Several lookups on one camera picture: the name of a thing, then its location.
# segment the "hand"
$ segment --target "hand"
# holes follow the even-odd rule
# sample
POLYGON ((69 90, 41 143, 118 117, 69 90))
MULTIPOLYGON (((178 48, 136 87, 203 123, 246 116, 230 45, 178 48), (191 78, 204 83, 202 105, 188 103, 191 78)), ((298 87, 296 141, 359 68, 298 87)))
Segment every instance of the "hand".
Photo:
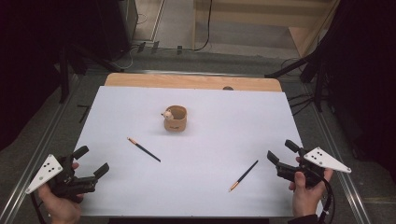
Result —
MULTIPOLYGON (((325 169, 324 178, 330 181, 332 178, 332 170, 325 169)), ((312 189, 305 187, 305 176, 302 172, 296 172, 294 175, 294 183, 290 183, 290 190, 294 190, 292 207, 295 217, 304 217, 314 215, 317 212, 317 206, 326 190, 323 181, 319 182, 312 189)))
MULTIPOLYGON (((73 169, 78 168, 78 163, 73 163, 73 169)), ((54 223, 78 223, 81 216, 81 207, 64 198, 58 198, 51 191, 47 184, 38 188, 38 197, 43 201, 47 211, 51 215, 52 224, 54 223)))

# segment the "black curtain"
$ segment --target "black curtain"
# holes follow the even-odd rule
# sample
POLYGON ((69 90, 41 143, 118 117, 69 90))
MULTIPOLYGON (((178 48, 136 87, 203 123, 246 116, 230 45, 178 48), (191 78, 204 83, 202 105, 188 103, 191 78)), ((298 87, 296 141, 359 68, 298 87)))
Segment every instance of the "black curtain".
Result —
POLYGON ((60 85, 60 22, 41 3, 0 0, 0 150, 60 85))

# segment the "white triangular marker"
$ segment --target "white triangular marker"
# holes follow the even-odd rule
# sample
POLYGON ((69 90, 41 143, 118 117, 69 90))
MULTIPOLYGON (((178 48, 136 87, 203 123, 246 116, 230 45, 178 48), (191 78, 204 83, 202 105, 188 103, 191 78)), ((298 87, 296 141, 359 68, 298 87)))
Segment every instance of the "white triangular marker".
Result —
POLYGON ((304 158, 320 167, 331 168, 333 170, 345 173, 352 172, 350 168, 346 167, 343 163, 327 154, 320 147, 316 147, 310 152, 306 153, 304 158))
POLYGON ((62 165, 56 160, 56 158, 49 154, 47 159, 41 165, 41 168, 38 170, 35 178, 30 183, 29 187, 26 189, 26 193, 30 194, 41 185, 47 183, 47 181, 51 180, 54 176, 59 174, 64 168, 62 165))

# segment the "white tabletop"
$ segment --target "white tabletop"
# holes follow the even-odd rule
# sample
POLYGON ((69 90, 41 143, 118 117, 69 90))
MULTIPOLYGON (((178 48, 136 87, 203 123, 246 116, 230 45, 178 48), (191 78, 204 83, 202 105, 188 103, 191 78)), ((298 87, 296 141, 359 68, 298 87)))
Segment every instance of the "white tabletop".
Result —
POLYGON ((105 162, 110 170, 85 195, 83 216, 291 217, 289 181, 266 159, 271 150, 297 165, 286 139, 301 146, 283 92, 101 87, 76 145, 90 149, 76 176, 105 162), (169 105, 186 107, 183 133, 163 127, 169 105))

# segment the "black pencil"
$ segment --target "black pencil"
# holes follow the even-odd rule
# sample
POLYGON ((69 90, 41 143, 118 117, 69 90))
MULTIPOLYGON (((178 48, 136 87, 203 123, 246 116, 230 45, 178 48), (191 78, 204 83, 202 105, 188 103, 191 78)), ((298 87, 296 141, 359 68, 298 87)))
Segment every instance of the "black pencil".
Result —
POLYGON ((128 137, 128 140, 130 142, 132 142, 135 146, 139 147, 140 149, 142 149, 144 152, 146 152, 147 154, 149 154, 152 158, 154 158, 155 160, 161 162, 160 159, 158 159, 156 156, 154 156, 153 154, 151 154, 151 152, 149 152, 147 149, 143 148, 142 146, 140 146, 139 144, 136 143, 136 141, 130 137, 128 137))
POLYGON ((255 161, 253 165, 251 165, 250 168, 248 168, 248 170, 241 177, 239 177, 239 179, 231 186, 229 190, 230 192, 245 178, 245 176, 251 171, 251 169, 253 169, 253 167, 257 164, 257 162, 259 161, 255 161))

